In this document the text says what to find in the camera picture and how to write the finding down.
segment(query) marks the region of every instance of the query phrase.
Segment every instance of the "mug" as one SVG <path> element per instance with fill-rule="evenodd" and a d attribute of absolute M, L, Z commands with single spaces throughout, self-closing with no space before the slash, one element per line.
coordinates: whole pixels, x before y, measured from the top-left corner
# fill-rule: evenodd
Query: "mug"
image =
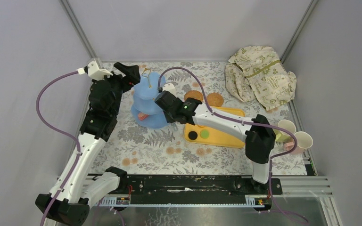
<path fill-rule="evenodd" d="M 303 153 L 303 151 L 313 146 L 313 138 L 308 133 L 299 131 L 296 132 L 294 135 L 297 140 L 297 147 L 291 154 L 301 154 Z M 290 151 L 293 148 L 294 144 L 295 142 L 292 140 L 291 142 L 284 144 L 284 149 Z"/>
<path fill-rule="evenodd" d="M 296 132 L 296 126 L 293 122 L 283 119 L 281 121 L 278 122 L 278 127 L 281 127 L 283 129 L 288 130 L 289 132 L 291 132 L 292 134 L 294 134 Z M 275 129 L 275 134 L 277 135 L 275 137 L 275 142 L 279 142 L 279 143 L 283 143 L 286 140 L 288 140 L 289 138 L 291 138 L 290 135 L 288 135 L 287 133 L 277 130 Z"/>

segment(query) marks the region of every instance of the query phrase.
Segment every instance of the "gray wall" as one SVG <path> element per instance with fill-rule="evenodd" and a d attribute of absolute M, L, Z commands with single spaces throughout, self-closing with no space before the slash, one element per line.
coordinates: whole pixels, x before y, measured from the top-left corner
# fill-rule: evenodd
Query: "gray wall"
<path fill-rule="evenodd" d="M 39 121 L 35 99 L 88 60 L 59 1 L 0 0 L 0 226 L 39 225 L 35 198 L 54 185 L 73 143 Z M 89 82 L 74 75 L 53 85 L 42 114 L 75 134 Z"/>
<path fill-rule="evenodd" d="M 285 67 L 344 225 L 362 225 L 362 1 L 320 1 Z"/>
<path fill-rule="evenodd" d="M 69 0 L 103 60 L 228 60 L 241 47 L 282 54 L 310 0 Z"/>

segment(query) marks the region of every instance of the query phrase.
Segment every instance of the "crumpled cloth bag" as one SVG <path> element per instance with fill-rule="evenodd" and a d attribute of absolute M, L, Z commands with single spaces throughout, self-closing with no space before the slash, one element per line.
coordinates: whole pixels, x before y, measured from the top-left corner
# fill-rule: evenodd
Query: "crumpled cloth bag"
<path fill-rule="evenodd" d="M 285 71 L 272 47 L 241 48 L 228 62 L 226 89 L 240 101 L 256 98 L 269 111 L 294 99 L 296 76 Z"/>

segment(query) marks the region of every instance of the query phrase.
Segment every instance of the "floral tablecloth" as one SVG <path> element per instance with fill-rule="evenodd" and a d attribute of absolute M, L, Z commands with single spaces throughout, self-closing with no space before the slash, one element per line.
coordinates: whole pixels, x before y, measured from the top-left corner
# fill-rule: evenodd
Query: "floral tablecloth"
<path fill-rule="evenodd" d="M 181 66 L 192 71 L 202 82 L 205 93 L 219 93 L 224 98 L 223 107 L 243 109 L 246 116 L 262 114 L 270 124 L 281 119 L 291 119 L 288 106 L 283 105 L 266 112 L 256 100 L 242 103 L 225 89 L 224 68 L 226 63 L 128 63 L 161 73 L 169 67 Z M 114 70 L 113 63 L 104 63 Z M 182 70 L 173 70 L 165 75 L 172 82 L 177 96 L 183 100 L 185 93 L 200 88 L 197 82 Z M 208 174 L 208 175 L 251 175 L 252 163 L 245 156 L 244 148 L 228 148 L 199 145 L 185 141 L 184 125 L 173 123 L 162 129 L 147 129 L 136 124 L 131 115 L 133 90 L 124 93 L 118 123 L 109 141 L 95 159 L 90 173 L 103 173 L 110 166 L 119 167 L 129 174 Z M 283 152 L 276 144 L 272 154 Z M 306 175 L 301 155 L 286 155 L 274 159 L 275 175 Z"/>

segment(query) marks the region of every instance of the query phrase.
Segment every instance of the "brown coaster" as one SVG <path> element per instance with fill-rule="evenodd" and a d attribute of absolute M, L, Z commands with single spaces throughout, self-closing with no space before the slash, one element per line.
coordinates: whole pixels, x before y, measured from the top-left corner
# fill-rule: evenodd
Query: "brown coaster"
<path fill-rule="evenodd" d="M 188 93 L 186 93 L 184 95 L 184 100 L 186 100 L 189 97 L 194 98 L 196 100 L 203 101 L 203 94 L 201 92 L 199 92 L 199 91 L 196 91 L 196 90 L 191 90 Z"/>
<path fill-rule="evenodd" d="M 224 104 L 224 98 L 218 93 L 211 93 L 206 98 L 210 106 L 221 107 Z"/>

